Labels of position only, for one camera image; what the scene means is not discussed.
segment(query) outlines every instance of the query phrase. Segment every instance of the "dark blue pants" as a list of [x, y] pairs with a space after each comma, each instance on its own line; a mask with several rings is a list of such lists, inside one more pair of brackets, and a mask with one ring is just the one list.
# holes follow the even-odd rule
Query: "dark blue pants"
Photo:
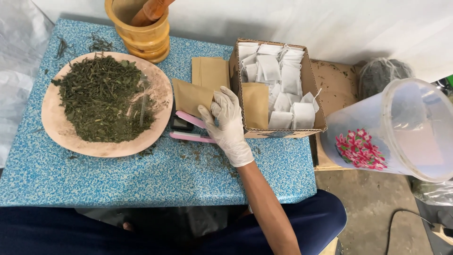
[[[343, 230], [340, 200], [323, 190], [297, 204], [282, 205], [303, 255], [317, 255]], [[74, 209], [0, 207], [0, 254], [184, 254], [173, 247], [93, 220]], [[211, 234], [193, 255], [272, 254], [253, 215]]]

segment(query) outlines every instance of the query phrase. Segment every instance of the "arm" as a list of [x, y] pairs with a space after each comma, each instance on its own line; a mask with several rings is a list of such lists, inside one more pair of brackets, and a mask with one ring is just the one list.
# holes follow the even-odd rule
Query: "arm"
[[[209, 136], [237, 168], [250, 207], [272, 251], [278, 255], [299, 255], [297, 238], [288, 217], [258, 169], [251, 149], [244, 139], [239, 100], [231, 90], [221, 87], [221, 91], [214, 92], [215, 102], [211, 104], [211, 112], [203, 106], [198, 107]], [[211, 113], [217, 117], [218, 126], [215, 125]]]
[[274, 254], [299, 255], [294, 230], [255, 161], [237, 167], [250, 207]]

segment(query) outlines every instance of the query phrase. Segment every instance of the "person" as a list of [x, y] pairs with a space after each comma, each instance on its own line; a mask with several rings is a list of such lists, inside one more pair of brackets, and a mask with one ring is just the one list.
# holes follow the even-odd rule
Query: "person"
[[[236, 167], [253, 213], [204, 238], [193, 255], [317, 255], [346, 225], [333, 194], [280, 204], [244, 139], [238, 97], [226, 87], [208, 110], [198, 110], [212, 139]], [[212, 115], [218, 120], [214, 123]], [[69, 208], [1, 207], [0, 254], [166, 254], [183, 252], [132, 231], [96, 221]]]

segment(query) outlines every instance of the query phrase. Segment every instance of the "wooden mortar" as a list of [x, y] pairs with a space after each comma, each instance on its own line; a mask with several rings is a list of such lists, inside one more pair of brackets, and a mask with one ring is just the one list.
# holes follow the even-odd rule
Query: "wooden mortar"
[[156, 64], [170, 52], [169, 10], [154, 24], [146, 27], [128, 25], [147, 0], [105, 0], [109, 18], [131, 55]]

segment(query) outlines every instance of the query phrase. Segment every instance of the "latex glove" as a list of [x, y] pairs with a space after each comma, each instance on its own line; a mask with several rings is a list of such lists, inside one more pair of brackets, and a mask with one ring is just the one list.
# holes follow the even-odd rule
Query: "latex glove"
[[214, 92], [211, 112], [219, 121], [216, 126], [211, 112], [206, 107], [198, 106], [209, 136], [225, 152], [234, 167], [245, 166], [254, 160], [250, 146], [244, 139], [241, 107], [237, 96], [228, 88], [220, 87], [221, 92]]

